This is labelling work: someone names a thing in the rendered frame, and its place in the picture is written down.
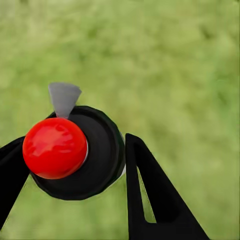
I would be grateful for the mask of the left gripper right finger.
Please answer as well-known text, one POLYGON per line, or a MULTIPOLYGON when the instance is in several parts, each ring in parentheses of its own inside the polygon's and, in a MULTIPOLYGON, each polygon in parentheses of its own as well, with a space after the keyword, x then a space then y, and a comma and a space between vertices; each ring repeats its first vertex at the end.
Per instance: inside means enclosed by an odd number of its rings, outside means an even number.
POLYGON ((129 240, 210 240, 145 142, 125 134, 129 240), (139 168, 156 223, 145 220, 139 168))

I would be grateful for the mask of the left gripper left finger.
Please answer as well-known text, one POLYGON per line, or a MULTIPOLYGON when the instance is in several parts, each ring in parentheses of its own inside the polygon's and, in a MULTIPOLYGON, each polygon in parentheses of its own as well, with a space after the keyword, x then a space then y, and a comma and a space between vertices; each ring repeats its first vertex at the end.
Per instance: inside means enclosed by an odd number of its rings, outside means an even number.
POLYGON ((23 157, 24 139, 19 137, 0 148, 0 230, 30 175, 23 157))

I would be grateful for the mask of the pesticide atomizer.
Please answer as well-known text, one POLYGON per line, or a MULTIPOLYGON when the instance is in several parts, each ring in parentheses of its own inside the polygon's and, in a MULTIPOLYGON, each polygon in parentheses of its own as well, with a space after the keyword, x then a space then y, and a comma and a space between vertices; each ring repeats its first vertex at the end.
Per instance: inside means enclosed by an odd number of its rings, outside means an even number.
POLYGON ((26 134, 25 164, 37 186, 51 197, 83 201, 101 194, 126 172, 125 140, 104 112, 75 105, 83 90, 50 83, 54 112, 26 134))

